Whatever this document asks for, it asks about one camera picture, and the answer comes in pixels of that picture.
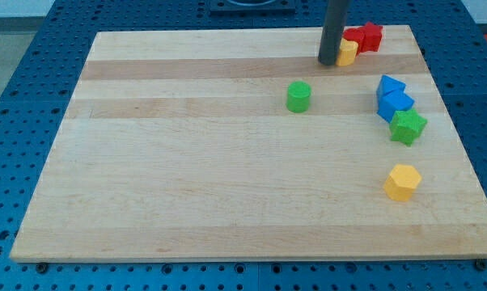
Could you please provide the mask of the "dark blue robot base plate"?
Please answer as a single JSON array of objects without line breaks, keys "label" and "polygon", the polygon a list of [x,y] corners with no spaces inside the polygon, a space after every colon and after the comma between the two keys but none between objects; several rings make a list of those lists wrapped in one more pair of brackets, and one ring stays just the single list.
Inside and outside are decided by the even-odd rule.
[{"label": "dark blue robot base plate", "polygon": [[294,12],[295,0],[208,0],[211,15],[230,13]]}]

